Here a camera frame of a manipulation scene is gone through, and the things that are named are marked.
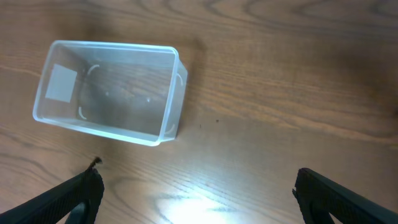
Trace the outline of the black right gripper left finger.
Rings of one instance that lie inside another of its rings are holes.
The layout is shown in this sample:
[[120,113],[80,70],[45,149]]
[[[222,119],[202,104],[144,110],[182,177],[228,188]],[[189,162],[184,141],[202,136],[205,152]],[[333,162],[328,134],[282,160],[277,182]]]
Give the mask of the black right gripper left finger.
[[96,157],[82,173],[1,214],[1,223],[94,223],[104,194]]

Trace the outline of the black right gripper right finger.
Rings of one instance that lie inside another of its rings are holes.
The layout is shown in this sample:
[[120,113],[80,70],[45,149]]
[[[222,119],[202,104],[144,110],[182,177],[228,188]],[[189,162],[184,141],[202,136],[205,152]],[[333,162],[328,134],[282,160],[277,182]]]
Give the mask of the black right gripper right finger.
[[309,223],[397,223],[397,214],[309,169],[298,170],[295,188],[303,220]]

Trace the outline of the clear plastic container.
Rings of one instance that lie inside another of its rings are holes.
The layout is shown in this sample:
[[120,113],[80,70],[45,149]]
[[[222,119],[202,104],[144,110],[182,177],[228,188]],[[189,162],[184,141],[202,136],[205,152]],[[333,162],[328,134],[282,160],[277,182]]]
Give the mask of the clear plastic container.
[[36,121],[145,146],[177,137],[188,72],[171,46],[56,40]]

